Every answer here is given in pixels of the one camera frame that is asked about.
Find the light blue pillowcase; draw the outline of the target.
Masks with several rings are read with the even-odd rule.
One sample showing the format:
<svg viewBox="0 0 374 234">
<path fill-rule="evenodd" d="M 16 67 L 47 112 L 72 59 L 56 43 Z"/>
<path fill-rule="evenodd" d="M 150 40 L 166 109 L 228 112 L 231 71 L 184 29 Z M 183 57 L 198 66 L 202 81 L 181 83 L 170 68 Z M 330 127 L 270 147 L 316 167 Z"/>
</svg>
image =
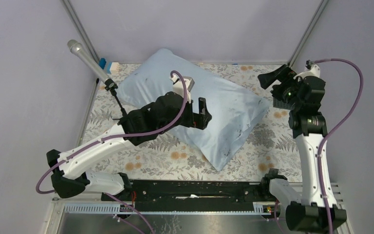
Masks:
<svg viewBox="0 0 374 234">
<path fill-rule="evenodd" d="M 266 115 L 270 103 L 165 48 L 120 82 L 117 96 L 124 103 L 141 108 L 173 90 L 169 79 L 172 70 L 193 78 L 191 99 L 205 98 L 212 120 L 204 130 L 177 126 L 169 132 L 180 141 L 197 147 L 211 165 L 221 171 Z"/>
</svg>

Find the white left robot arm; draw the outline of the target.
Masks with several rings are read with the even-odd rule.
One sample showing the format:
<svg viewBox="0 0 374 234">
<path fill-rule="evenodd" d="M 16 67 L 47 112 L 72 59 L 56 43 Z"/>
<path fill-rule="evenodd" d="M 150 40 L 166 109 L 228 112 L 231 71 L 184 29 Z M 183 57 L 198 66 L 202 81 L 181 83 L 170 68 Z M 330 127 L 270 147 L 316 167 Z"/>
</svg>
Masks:
<svg viewBox="0 0 374 234">
<path fill-rule="evenodd" d="M 212 119 L 206 99 L 198 99 L 198 113 L 193 112 L 192 104 L 192 101 L 183 101 L 181 95 L 168 92 L 155 102 L 130 111 L 105 133 L 82 146 L 66 152 L 50 150 L 46 156 L 55 192 L 61 198 L 100 192 L 115 195 L 119 200 L 128 199 L 132 185 L 125 173 L 95 172 L 91 167 L 177 126 L 204 130 Z"/>
</svg>

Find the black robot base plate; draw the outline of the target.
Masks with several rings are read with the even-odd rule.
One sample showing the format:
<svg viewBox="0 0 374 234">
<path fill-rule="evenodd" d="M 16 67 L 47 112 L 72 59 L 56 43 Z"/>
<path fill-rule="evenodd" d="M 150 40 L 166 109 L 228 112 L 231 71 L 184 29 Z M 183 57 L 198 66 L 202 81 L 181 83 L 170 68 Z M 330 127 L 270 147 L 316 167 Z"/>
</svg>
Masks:
<svg viewBox="0 0 374 234">
<path fill-rule="evenodd" d="M 140 212 L 272 212 L 277 199 L 265 184 L 231 181 L 131 180 L 131 188 L 114 195 Z"/>
</svg>

